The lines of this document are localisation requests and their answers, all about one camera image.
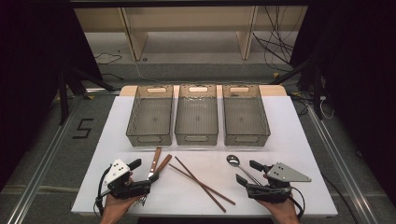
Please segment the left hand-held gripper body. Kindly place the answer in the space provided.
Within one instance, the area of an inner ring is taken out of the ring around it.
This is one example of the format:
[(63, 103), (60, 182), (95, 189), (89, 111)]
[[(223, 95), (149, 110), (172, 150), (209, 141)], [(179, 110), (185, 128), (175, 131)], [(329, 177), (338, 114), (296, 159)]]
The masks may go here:
[(107, 190), (103, 195), (111, 194), (116, 199), (129, 199), (150, 193), (151, 182), (149, 180), (129, 183), (131, 170), (121, 159), (115, 159), (106, 173), (104, 185)]

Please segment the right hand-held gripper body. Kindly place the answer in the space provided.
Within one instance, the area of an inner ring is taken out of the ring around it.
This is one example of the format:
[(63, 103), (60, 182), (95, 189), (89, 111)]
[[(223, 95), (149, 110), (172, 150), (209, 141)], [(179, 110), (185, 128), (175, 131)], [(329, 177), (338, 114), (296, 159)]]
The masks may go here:
[(247, 184), (247, 196), (268, 203), (283, 203), (291, 195), (291, 182), (311, 182), (312, 178), (288, 165), (277, 162), (272, 166), (263, 165), (268, 184), (265, 186)]

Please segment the wooden handled knife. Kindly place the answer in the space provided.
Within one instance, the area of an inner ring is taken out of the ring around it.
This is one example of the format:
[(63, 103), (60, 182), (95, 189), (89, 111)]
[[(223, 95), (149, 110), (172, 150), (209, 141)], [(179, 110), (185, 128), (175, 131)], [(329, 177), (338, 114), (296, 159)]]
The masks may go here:
[(149, 173), (148, 173), (148, 179), (151, 176), (153, 176), (153, 174), (154, 174), (154, 172), (156, 170), (157, 163), (158, 163), (158, 160), (160, 158), (161, 152), (162, 152), (162, 148), (161, 147), (157, 147), (156, 150), (155, 150), (155, 153), (154, 153), (154, 157), (153, 157), (153, 160), (152, 160), (152, 163), (151, 163), (151, 166), (150, 166)]

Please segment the silver metal spoon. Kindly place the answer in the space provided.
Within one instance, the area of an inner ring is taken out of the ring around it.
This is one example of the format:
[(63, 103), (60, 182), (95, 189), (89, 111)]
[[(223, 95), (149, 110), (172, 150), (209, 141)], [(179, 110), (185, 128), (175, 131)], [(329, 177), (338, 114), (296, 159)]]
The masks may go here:
[(261, 185), (262, 183), (258, 181), (253, 175), (251, 175), (241, 164), (240, 160), (235, 155), (228, 155), (226, 157), (226, 161), (231, 164), (233, 167), (239, 167), (252, 181), (254, 181), (257, 185)]

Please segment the smoky clear plastic bin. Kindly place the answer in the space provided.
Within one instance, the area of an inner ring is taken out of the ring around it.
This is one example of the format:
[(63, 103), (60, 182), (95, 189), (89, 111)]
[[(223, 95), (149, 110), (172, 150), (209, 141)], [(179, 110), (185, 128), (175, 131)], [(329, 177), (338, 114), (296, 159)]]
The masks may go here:
[(175, 135), (184, 146), (215, 146), (219, 134), (215, 84), (183, 84), (179, 87)]
[(134, 147), (172, 144), (172, 85), (138, 86), (126, 135)]
[(271, 135), (258, 85), (223, 85), (224, 144), (263, 147)]

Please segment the person's left hand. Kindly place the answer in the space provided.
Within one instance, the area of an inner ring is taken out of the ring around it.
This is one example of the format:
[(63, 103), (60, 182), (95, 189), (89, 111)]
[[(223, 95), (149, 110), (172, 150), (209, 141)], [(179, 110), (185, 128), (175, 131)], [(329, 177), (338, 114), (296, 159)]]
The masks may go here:
[(122, 217), (139, 199), (140, 196), (129, 199), (116, 199), (111, 194), (108, 194), (106, 196), (104, 217)]

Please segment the white table sheet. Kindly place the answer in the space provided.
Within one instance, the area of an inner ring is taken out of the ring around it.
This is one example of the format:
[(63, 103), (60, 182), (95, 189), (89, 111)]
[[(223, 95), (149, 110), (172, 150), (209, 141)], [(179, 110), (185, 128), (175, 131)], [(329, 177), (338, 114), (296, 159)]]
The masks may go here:
[[(232, 205), (210, 192), (226, 209), (221, 209), (192, 179), (167, 165), (159, 180), (152, 184), (146, 204), (129, 211), (137, 217), (267, 217), (268, 211), (250, 199), (235, 175), (240, 169), (226, 161), (230, 154), (236, 155), (242, 166), (249, 161), (272, 165), (283, 162), (289, 167), (312, 178), (308, 183), (295, 183), (294, 199), (305, 204), (306, 217), (334, 217), (337, 210), (320, 174), (317, 162), (305, 137), (291, 99), (288, 96), (267, 96), (262, 99), (269, 121), (271, 135), (264, 147), (226, 147), (223, 135), (219, 135), (214, 147), (187, 147), (173, 144), (165, 147), (161, 156), (170, 154), (169, 164), (187, 173), (175, 159), (177, 156), (202, 183), (233, 200)], [(134, 179), (148, 177), (154, 156), (154, 147), (131, 145), (126, 137), (126, 127), (134, 99), (119, 96), (114, 100), (107, 117), (99, 143), (92, 156), (91, 164), (79, 189), (72, 211), (91, 215), (103, 171), (115, 159), (126, 163), (140, 159), (142, 165), (134, 170)]]

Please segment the black metal stand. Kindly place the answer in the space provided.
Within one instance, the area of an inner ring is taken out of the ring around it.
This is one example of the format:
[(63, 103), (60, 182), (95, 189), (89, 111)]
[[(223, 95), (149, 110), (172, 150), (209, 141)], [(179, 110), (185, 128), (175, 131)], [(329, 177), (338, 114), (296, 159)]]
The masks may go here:
[(90, 75), (89, 73), (73, 66), (64, 67), (58, 75), (58, 90), (61, 103), (61, 120), (60, 124), (63, 125), (69, 116), (69, 106), (67, 99), (67, 89), (69, 88), (75, 95), (83, 96), (86, 94), (87, 89), (83, 86), (82, 80), (88, 80), (91, 83), (102, 87), (107, 91), (119, 91), (120, 88), (113, 87), (105, 83), (99, 77)]
[(323, 119), (320, 109), (320, 96), (321, 96), (321, 71), (318, 63), (314, 59), (307, 59), (305, 62), (293, 68), (291, 71), (283, 76), (276, 78), (270, 82), (270, 85), (279, 85), (284, 81), (301, 74), (298, 81), (298, 89), (306, 89), (309, 86), (313, 88), (313, 107), (319, 119)]

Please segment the black curtain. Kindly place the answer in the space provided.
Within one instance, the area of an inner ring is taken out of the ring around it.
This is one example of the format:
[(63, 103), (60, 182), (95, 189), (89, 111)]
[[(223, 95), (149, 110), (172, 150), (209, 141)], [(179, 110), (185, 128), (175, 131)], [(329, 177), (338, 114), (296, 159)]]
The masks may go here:
[(314, 48), (332, 106), (396, 206), (396, 0), (311, 0), (291, 63)]
[(33, 143), (68, 66), (102, 77), (74, 9), (0, 0), (0, 190)]

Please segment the light wooden shelf unit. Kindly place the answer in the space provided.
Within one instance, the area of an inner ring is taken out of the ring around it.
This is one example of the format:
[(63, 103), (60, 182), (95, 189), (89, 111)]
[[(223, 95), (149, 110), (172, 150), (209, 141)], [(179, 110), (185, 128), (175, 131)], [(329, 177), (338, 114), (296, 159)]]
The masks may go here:
[(86, 33), (123, 33), (135, 60), (141, 58), (150, 32), (234, 32), (241, 57), (249, 57), (255, 31), (298, 31), (307, 7), (105, 7), (77, 8)]

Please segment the long metal floor rail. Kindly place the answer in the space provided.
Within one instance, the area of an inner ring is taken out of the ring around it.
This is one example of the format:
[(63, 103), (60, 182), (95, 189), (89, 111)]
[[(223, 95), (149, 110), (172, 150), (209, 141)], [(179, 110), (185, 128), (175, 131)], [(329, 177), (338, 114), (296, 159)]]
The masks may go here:
[(314, 109), (309, 106), (308, 114), (312, 119), (318, 134), (329, 153), (330, 158), (337, 170), (337, 173), (342, 179), (342, 182), (346, 188), (346, 191), (349, 194), (351, 201), (353, 202), (357, 212), (361, 218), (363, 224), (379, 224), (378, 219), (375, 217), (374, 210), (372, 209), (369, 201), (364, 196), (361, 188), (358, 185), (358, 182), (354, 179), (352, 173), (347, 167), (347, 163), (342, 158), (341, 153), (338, 150), (338, 147), (334, 143), (328, 129), (326, 128), (324, 122), (317, 117), (314, 112)]
[(35, 172), (31, 175), (27, 185), (21, 187), (21, 197), (17, 200), (6, 224), (22, 224), (27, 212), (29, 211), (39, 188), (50, 169), (50, 166), (64, 140), (65, 134), (68, 131), (70, 123), (75, 115), (76, 110), (82, 102), (82, 96), (74, 97), (70, 104), (69, 115), (61, 123), (57, 123), (57, 129), (46, 147), (45, 153), (41, 157), (39, 164), (35, 168)]

